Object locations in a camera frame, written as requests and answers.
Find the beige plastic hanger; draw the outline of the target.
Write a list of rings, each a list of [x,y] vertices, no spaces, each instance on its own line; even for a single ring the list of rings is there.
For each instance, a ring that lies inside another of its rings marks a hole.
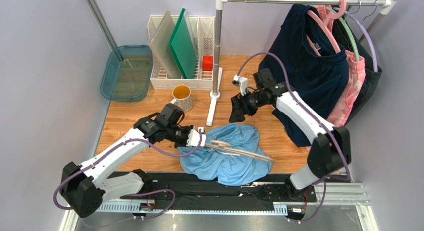
[[[228,153],[229,155],[237,154],[237,155],[250,157],[250,158],[260,160],[260,161],[264,161],[264,162],[268,162],[268,163],[274,163],[275,162],[275,160],[273,158],[270,158],[268,156],[257,154],[257,153],[250,152],[250,151],[245,151],[245,150],[233,148],[231,144],[224,142],[224,141],[211,140],[210,143],[205,143],[205,147],[213,148],[215,150],[224,151],[224,152]]]

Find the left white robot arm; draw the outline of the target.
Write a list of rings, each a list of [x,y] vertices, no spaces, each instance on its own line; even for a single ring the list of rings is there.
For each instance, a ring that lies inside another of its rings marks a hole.
[[[77,165],[66,164],[62,170],[61,183],[56,188],[54,204],[59,204],[57,196],[68,203],[67,209],[73,210],[80,218],[94,213],[106,201],[123,196],[152,193],[152,180],[138,169],[126,175],[111,178],[110,175],[135,155],[153,148],[164,140],[174,143],[175,147],[200,148],[205,136],[194,126],[180,126],[184,111],[175,104],[168,103],[158,113],[139,119],[133,127],[116,143],[95,157]]]

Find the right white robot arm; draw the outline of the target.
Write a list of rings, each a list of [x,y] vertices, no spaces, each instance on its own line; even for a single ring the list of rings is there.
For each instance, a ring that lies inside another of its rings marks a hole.
[[[312,184],[351,163],[350,133],[320,117],[287,82],[277,83],[269,69],[254,73],[256,89],[248,88],[248,79],[235,75],[232,83],[240,93],[232,97],[230,123],[243,122],[259,107],[272,105],[285,114],[307,138],[310,150],[307,163],[284,181],[283,194],[297,200]]]

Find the navy blue shorts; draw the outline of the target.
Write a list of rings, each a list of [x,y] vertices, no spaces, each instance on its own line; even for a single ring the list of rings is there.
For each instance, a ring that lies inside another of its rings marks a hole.
[[[323,119],[328,119],[349,80],[345,47],[336,53],[320,26],[308,15],[317,9],[295,4],[289,10],[270,53],[285,66],[290,85]]]

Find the pink patterned shorts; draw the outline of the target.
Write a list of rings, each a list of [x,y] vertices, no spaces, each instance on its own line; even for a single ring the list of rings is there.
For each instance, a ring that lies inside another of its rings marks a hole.
[[[328,11],[325,9],[326,5],[313,5],[312,7],[317,9],[318,13],[316,15],[322,21],[325,21],[328,16]],[[361,60],[356,62],[353,51],[345,50],[345,52],[349,66],[348,84],[330,116],[326,119],[335,127],[341,127],[346,124],[365,79],[365,59],[360,56]]]

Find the green plastic hanger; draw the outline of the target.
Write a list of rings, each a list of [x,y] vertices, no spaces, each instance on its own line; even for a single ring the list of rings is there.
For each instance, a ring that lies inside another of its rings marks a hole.
[[[335,14],[335,10],[332,9],[331,7],[326,6],[325,9],[328,11],[327,14]],[[339,26],[339,27],[342,27],[345,31],[345,35],[344,35],[345,39],[344,40],[349,40],[349,42],[350,42],[349,43],[350,45],[347,45],[347,47],[352,49],[356,62],[359,62],[361,60],[361,57],[360,57],[360,54],[359,54],[359,51],[358,51],[358,48],[357,48],[357,45],[356,45],[356,42],[355,42],[355,39],[354,39],[354,35],[353,35],[349,25],[347,24],[347,22],[345,21],[345,19],[343,17],[340,17],[337,21],[341,24],[341,26]],[[333,32],[335,31],[334,30],[334,24],[337,24],[337,21],[334,22],[334,19],[330,19],[329,23],[327,25],[329,30],[331,31],[331,33],[333,35],[334,35]]]

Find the lavender plastic hanger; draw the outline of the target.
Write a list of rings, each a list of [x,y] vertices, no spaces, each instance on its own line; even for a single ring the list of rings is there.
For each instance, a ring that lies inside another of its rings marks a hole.
[[[373,62],[373,71],[375,73],[378,73],[378,62],[377,62],[377,55],[376,55],[376,51],[375,51],[375,47],[374,44],[372,42],[372,39],[368,33],[368,31],[366,30],[366,28],[363,26],[362,22],[360,22],[355,16],[353,16],[352,13],[345,11],[344,12],[348,17],[352,18],[353,21],[358,25],[358,27],[361,29],[361,31],[363,32],[363,35],[365,36],[366,41],[368,42],[369,48],[370,48],[370,52],[371,52],[371,58],[372,58],[372,62]]]

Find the white floral mug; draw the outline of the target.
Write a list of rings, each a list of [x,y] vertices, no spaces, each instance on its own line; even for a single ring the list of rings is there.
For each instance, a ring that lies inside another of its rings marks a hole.
[[[180,107],[184,112],[188,112],[193,107],[193,100],[191,96],[191,89],[180,84],[172,90],[173,99],[170,101],[171,104],[175,104]]]

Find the red cube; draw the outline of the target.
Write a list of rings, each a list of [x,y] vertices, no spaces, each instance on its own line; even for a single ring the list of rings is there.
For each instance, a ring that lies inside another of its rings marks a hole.
[[[212,71],[214,67],[213,55],[204,55],[202,57],[202,70]]]

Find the teal plastic basket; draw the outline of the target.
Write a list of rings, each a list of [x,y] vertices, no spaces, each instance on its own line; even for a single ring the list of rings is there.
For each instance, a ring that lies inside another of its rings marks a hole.
[[[100,94],[111,101],[137,102],[148,93],[153,53],[147,45],[125,45],[109,56],[100,84]]]

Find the white dish rack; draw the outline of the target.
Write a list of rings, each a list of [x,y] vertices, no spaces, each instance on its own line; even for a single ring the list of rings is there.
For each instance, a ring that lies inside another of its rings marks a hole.
[[[214,16],[152,15],[148,22],[154,65],[150,81],[156,90],[171,90],[184,84],[191,90],[213,89],[213,63],[203,67],[203,59],[213,58]]]

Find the green cutting board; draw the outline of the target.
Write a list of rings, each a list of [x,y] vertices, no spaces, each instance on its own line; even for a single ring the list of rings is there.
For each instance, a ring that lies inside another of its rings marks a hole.
[[[193,45],[190,25],[187,11],[183,8],[169,40],[171,52],[184,79],[195,78],[198,62],[198,52]]]

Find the grey cutting board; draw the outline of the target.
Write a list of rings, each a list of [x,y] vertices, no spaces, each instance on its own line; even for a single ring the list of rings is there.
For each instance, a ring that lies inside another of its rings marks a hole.
[[[166,11],[159,24],[156,26],[155,32],[150,37],[148,46],[166,72],[167,78],[180,79],[182,73],[175,62],[169,45],[169,40],[174,28],[175,23],[171,18],[171,14],[169,11]]]

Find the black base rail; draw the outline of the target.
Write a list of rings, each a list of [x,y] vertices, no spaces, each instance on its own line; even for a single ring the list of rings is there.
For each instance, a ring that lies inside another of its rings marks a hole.
[[[317,201],[312,186],[289,197],[284,182],[287,174],[268,174],[253,183],[242,186],[226,186],[217,179],[204,181],[186,173],[148,172],[153,180],[145,192],[168,189],[167,192],[147,196],[154,207],[161,209],[176,194],[172,210],[196,211],[271,211],[274,202],[290,203],[302,207]]]

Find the grey metal wall pole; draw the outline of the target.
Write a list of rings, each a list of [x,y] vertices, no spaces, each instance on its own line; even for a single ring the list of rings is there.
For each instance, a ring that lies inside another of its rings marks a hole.
[[[100,27],[101,32],[103,33],[108,45],[112,50],[118,48],[118,45],[112,35],[111,30],[109,29],[106,20],[104,19],[102,12],[96,2],[96,0],[85,0],[89,9],[91,10],[98,26]]]

